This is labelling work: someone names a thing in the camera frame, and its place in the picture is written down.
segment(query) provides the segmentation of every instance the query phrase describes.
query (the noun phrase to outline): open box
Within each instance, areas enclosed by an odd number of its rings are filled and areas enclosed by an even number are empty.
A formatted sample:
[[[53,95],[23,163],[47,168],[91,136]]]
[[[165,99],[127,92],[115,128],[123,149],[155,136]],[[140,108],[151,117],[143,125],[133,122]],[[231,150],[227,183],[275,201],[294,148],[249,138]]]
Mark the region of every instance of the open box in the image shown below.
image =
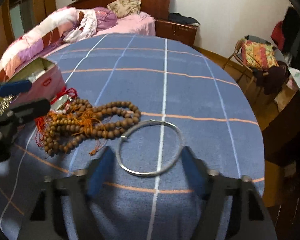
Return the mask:
[[[42,57],[33,59],[17,70],[7,82],[16,82],[26,79],[32,82],[30,91],[17,96],[0,98],[0,114],[2,114],[8,106],[14,104],[26,103],[38,98],[51,100],[65,87],[62,73],[56,63]]]

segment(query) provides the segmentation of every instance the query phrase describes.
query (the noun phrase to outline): pink bed sheet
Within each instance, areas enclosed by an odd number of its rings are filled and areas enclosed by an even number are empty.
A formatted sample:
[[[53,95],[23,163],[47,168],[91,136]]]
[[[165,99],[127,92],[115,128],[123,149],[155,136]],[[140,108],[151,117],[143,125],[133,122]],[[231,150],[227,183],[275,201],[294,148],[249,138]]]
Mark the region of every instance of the pink bed sheet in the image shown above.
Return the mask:
[[[95,36],[107,33],[136,33],[140,35],[155,36],[155,19],[145,12],[139,15],[128,15],[117,20],[117,25],[104,31],[99,31]]]

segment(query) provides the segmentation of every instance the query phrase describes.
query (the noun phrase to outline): blue stripe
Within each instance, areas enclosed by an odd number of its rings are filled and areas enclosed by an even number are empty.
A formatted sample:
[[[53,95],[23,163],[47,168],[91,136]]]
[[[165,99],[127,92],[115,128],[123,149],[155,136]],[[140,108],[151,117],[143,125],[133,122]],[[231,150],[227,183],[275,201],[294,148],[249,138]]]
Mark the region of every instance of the blue stripe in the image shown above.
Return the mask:
[[[239,175],[239,178],[241,178],[241,171],[240,171],[240,167],[239,167],[237,151],[236,151],[235,146],[234,146],[234,139],[233,139],[233,135],[232,135],[232,132],[231,132],[231,127],[230,127],[230,124],[229,124],[228,116],[226,114],[225,105],[223,103],[223,99],[222,99],[222,96],[221,96],[221,93],[220,93],[217,81],[214,78],[214,75],[213,75],[213,73],[211,71],[211,68],[209,67],[209,64],[208,64],[207,60],[205,58],[203,58],[203,59],[204,59],[206,65],[207,65],[207,67],[208,67],[208,69],[209,69],[209,71],[211,73],[211,76],[213,77],[214,84],[216,85],[216,89],[217,89],[217,92],[218,92],[218,95],[219,95],[219,98],[220,98],[220,103],[221,103],[221,107],[222,107],[222,110],[223,110],[223,114],[225,115],[226,123],[227,123],[228,130],[229,130],[229,135],[230,135],[230,140],[231,140],[231,144],[232,144],[233,155],[234,155],[235,163],[237,164],[238,175]]]
[[[133,41],[135,35],[132,37],[131,41],[129,42],[129,44],[126,46],[126,48],[125,48],[124,51],[122,52],[122,55],[117,59],[116,63],[114,64],[114,67],[113,67],[113,69],[112,69],[112,71],[111,71],[111,73],[110,73],[110,76],[109,76],[108,80],[106,81],[106,83],[105,83],[104,87],[102,88],[102,90],[101,90],[101,92],[100,92],[100,94],[99,94],[97,100],[96,100],[95,103],[94,103],[95,106],[99,103],[100,98],[101,98],[103,92],[105,91],[105,89],[106,89],[106,87],[107,87],[107,85],[108,85],[108,83],[109,83],[109,81],[110,81],[110,79],[111,79],[111,77],[112,77],[112,75],[113,75],[115,69],[117,68],[117,64],[119,63],[119,60],[124,56],[125,51],[126,51],[127,48],[130,46],[130,44],[131,44],[131,42]],[[73,156],[72,156],[72,159],[71,159],[71,162],[70,162],[70,165],[69,165],[69,174],[68,174],[68,176],[71,175],[71,172],[72,172],[72,166],[73,166],[73,164],[74,164],[75,158],[77,157],[77,153],[78,153],[78,151],[79,151],[79,148],[80,148],[80,146],[77,147],[77,148],[75,149],[74,154],[73,154]]]

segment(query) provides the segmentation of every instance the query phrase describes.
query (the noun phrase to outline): red garment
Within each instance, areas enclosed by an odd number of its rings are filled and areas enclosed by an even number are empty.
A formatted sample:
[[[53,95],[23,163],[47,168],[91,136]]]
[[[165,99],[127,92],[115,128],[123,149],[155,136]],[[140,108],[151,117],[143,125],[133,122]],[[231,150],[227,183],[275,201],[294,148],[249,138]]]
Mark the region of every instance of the red garment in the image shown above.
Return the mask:
[[[284,45],[284,35],[282,33],[282,23],[278,22],[277,25],[274,27],[272,34],[271,34],[271,39],[274,41],[274,43],[278,46],[279,50],[283,50],[283,45]]]

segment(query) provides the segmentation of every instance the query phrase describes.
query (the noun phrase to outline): wooden bead necklace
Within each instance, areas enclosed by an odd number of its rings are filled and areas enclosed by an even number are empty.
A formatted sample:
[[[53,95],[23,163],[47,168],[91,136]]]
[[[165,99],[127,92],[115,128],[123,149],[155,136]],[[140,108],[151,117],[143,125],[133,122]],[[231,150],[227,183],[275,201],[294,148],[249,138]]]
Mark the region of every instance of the wooden bead necklace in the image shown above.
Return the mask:
[[[68,105],[65,114],[50,111],[45,119],[44,129],[39,129],[42,134],[39,146],[45,152],[54,156],[58,153],[70,153],[82,141],[93,139],[115,139],[120,137],[130,127],[138,124],[141,111],[130,101],[117,101],[103,106],[92,106],[87,99],[76,98]],[[102,123],[106,118],[114,115],[124,117],[117,122]],[[62,137],[73,136],[67,143],[61,143]]]

